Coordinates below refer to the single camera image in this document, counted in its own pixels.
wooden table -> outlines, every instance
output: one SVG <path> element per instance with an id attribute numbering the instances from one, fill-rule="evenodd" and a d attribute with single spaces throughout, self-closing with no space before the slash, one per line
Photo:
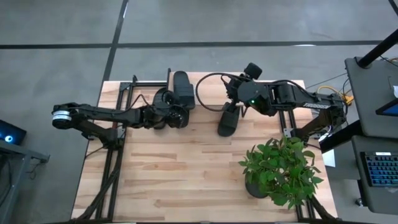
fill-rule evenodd
<path id="1" fill-rule="evenodd" d="M 188 73 L 191 83 L 207 73 Z M 304 86 L 303 81 L 296 80 Z M 114 108 L 119 82 L 105 82 L 98 106 Z M 136 88 L 133 98 L 142 93 L 150 102 L 158 88 Z M 202 101 L 223 105 L 226 90 L 220 77 L 200 85 Z M 312 119 L 311 111 L 294 110 L 297 126 Z M 244 187 L 243 168 L 238 164 L 254 144 L 280 138 L 279 117 L 268 117 L 249 109 L 231 137 L 217 135 L 221 113 L 198 105 L 190 112 L 189 125 L 183 129 L 127 129 L 118 197 L 116 222 L 274 222 L 296 221 L 295 210 L 278 207 L 270 198 L 251 197 Z M 110 123 L 97 121 L 104 127 Z M 87 153 L 101 147 L 90 142 Z M 309 148 L 324 181 L 318 185 L 317 199 L 332 215 L 336 208 L 321 152 Z M 106 150 L 91 155 L 84 163 L 72 218 L 79 216 L 98 193 Z"/>

blue light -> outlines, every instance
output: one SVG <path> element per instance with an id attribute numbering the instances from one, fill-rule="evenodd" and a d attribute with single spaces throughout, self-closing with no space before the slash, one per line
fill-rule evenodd
<path id="1" fill-rule="evenodd" d="M 4 140 L 6 140 L 6 142 L 11 142 L 12 141 L 12 136 L 6 136 L 4 138 Z"/>

black desk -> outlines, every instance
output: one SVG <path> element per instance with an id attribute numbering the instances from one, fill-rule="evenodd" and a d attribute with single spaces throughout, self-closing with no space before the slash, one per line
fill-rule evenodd
<path id="1" fill-rule="evenodd" d="M 322 152 L 351 141 L 364 205 L 372 212 L 398 215 L 398 188 L 370 187 L 359 155 L 398 152 L 398 117 L 376 114 L 377 109 L 395 99 L 393 86 L 398 86 L 398 68 L 382 60 L 373 61 L 368 68 L 359 67 L 355 58 L 347 58 L 345 64 L 359 120 L 322 141 Z"/>
<path id="2" fill-rule="evenodd" d="M 398 215 L 398 188 L 370 187 L 360 156 L 361 152 L 398 152 L 398 140 L 353 136 L 351 142 L 361 178 L 358 185 L 364 205 L 372 212 Z"/>
<path id="3" fill-rule="evenodd" d="M 345 64 L 359 120 L 321 142 L 322 151 L 350 141 L 354 135 L 398 139 L 398 117 L 376 114 L 377 109 L 395 99 L 398 67 L 376 60 L 369 68 L 361 68 L 355 58 L 347 58 Z"/>

computer monitor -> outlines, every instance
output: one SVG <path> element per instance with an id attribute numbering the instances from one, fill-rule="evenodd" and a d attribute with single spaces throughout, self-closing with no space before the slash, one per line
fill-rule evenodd
<path id="1" fill-rule="evenodd" d="M 384 116 L 398 116 L 398 99 L 394 99 L 388 104 L 377 109 L 376 114 Z"/>
<path id="2" fill-rule="evenodd" d="M 0 140 L 10 144 L 21 145 L 26 135 L 26 131 L 0 120 Z"/>

keyboard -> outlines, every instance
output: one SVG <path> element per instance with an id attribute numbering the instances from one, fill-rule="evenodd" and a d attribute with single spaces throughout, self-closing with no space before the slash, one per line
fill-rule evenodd
<path id="1" fill-rule="evenodd" d="M 398 187 L 398 154 L 367 152 L 363 159 L 371 187 Z"/>

